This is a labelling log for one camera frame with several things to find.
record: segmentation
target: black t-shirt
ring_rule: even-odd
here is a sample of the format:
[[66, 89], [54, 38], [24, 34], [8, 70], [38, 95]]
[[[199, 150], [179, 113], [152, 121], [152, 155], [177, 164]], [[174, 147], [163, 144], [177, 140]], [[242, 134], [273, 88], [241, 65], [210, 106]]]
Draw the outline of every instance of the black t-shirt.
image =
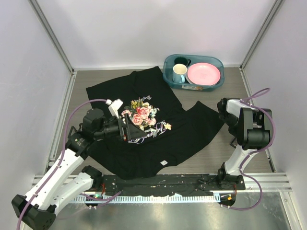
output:
[[[164, 167], [182, 163], [208, 145], [223, 125], [218, 113], [201, 102], [185, 111], [158, 67], [86, 90], [90, 100], [121, 99], [119, 114], [128, 113], [147, 133], [128, 142], [109, 138], [90, 149], [94, 160], [122, 179], [155, 176]], [[92, 107], [111, 117], [105, 103], [94, 102]]]

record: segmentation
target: gray floor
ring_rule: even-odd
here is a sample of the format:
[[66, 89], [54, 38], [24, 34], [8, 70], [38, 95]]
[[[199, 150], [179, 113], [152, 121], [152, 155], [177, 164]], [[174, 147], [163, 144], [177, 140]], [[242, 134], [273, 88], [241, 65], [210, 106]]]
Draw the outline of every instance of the gray floor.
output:
[[[258, 193], [237, 194], [235, 206], [249, 207], [258, 198]], [[220, 208], [217, 203], [164, 203], [109, 204], [75, 214], [84, 206], [67, 205], [50, 230], [291, 229], [279, 193], [264, 193], [260, 205], [243, 212]]]
[[[103, 81], [113, 79], [116, 77], [128, 75], [132, 72], [131, 69], [126, 70], [92, 70], [92, 71], [78, 71], [76, 82], [73, 87], [71, 100], [67, 112], [67, 117], [71, 114], [75, 107], [81, 103], [88, 101], [86, 94], [86, 87], [96, 85]], [[198, 100], [208, 107], [217, 110], [216, 104], [224, 97], [244, 98], [247, 96], [244, 83], [239, 71], [239, 68], [225, 68], [225, 83], [222, 87], [213, 92], [194, 92], [186, 90], [173, 90], [177, 98], [181, 101], [183, 108], [190, 109]], [[75, 116], [70, 122], [70, 126], [79, 126], [90, 104], [81, 108], [76, 112]], [[196, 153], [193, 157], [186, 160], [176, 167], [166, 167], [162, 169], [159, 174], [164, 173], [216, 173], [218, 168], [226, 161], [234, 151], [229, 145], [233, 136], [228, 133], [228, 127], [224, 125], [220, 132], [216, 135], [213, 141], [203, 150]], [[92, 158], [78, 167], [73, 174], [78, 174], [86, 165], [92, 165], [100, 170], [103, 174], [111, 174], [103, 166], [95, 162]], [[269, 173], [271, 172], [269, 162], [265, 153], [257, 154], [250, 164], [246, 167], [245, 172], [248, 173]]]

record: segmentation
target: teal plastic tray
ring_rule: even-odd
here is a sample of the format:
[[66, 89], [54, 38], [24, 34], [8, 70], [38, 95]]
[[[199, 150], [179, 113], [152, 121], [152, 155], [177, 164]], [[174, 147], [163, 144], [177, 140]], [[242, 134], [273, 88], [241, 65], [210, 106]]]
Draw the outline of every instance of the teal plastic tray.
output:
[[[191, 60], [191, 65], [204, 62], [209, 63], [211, 65], [214, 65], [218, 68], [218, 70], [221, 73], [220, 80], [213, 86], [210, 85], [195, 85], [190, 84], [187, 81], [185, 83], [176, 83], [173, 82], [173, 66], [174, 61], [177, 57], [184, 57]], [[182, 54], [173, 54], [168, 56], [165, 59], [164, 66], [163, 66], [163, 79], [167, 82], [169, 87], [174, 89], [183, 89], [183, 90], [197, 90], [197, 91], [205, 91], [210, 92], [213, 91], [219, 87], [221, 87], [224, 84], [225, 77], [224, 77], [224, 66], [222, 62], [214, 57], [207, 57], [207, 56], [197, 56], [197, 55], [182, 55]]]

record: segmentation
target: black mug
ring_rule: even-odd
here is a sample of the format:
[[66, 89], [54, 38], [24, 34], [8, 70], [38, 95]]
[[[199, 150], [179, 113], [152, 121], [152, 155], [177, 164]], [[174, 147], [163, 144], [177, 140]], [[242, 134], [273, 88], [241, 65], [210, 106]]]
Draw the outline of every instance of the black mug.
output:
[[185, 65], [186, 67], [188, 67], [191, 64], [191, 60], [190, 59], [186, 59], [185, 57], [177, 57], [174, 60], [174, 64], [182, 64]]

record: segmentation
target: pink plate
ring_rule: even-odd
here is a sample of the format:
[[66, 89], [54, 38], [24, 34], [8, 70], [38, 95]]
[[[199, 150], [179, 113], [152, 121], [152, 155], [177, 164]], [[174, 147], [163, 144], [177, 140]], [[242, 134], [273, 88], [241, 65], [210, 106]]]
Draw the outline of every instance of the pink plate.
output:
[[196, 85], [215, 85], [221, 78], [217, 67], [209, 63], [197, 63], [188, 69], [187, 80]]

